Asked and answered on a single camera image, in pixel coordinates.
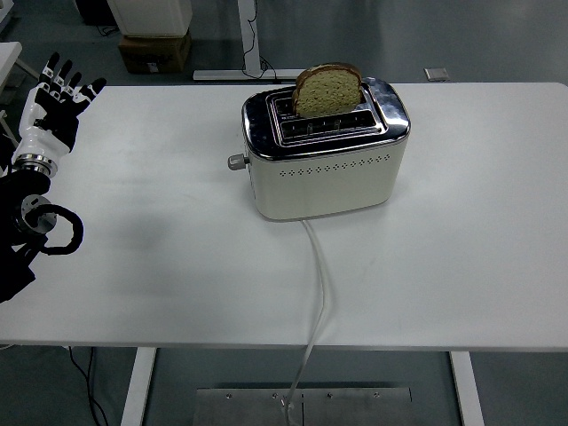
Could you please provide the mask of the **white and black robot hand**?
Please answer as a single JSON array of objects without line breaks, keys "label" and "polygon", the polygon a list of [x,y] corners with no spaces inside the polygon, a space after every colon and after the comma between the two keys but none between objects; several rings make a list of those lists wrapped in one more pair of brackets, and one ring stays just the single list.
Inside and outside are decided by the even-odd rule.
[{"label": "white and black robot hand", "polygon": [[82,74],[72,73],[73,62],[58,65],[54,52],[43,67],[20,119],[20,144],[15,156],[38,155],[56,161],[69,154],[79,127],[79,116],[107,85],[105,78],[80,84]]}]

